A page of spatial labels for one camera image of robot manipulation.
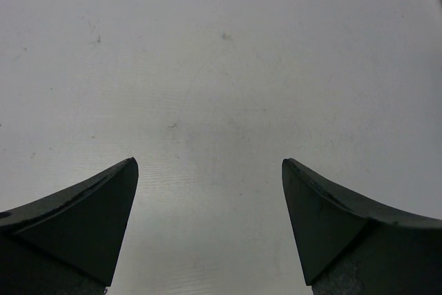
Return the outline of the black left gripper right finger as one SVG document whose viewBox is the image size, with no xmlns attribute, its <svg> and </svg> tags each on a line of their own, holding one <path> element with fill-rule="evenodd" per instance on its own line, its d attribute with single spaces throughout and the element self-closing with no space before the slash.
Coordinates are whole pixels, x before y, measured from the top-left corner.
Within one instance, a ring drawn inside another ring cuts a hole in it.
<svg viewBox="0 0 442 295">
<path fill-rule="evenodd" d="M 282 163 L 282 186 L 313 293 L 441 293 L 439 219 L 379 203 L 294 159 Z"/>
</svg>

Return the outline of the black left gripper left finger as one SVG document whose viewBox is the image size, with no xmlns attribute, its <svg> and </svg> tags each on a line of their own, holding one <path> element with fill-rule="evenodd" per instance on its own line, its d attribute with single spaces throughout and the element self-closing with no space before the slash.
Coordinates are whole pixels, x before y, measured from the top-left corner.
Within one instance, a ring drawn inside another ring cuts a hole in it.
<svg viewBox="0 0 442 295">
<path fill-rule="evenodd" d="M 1 212 L 2 294 L 105 294 L 138 181 L 135 158 Z"/>
</svg>

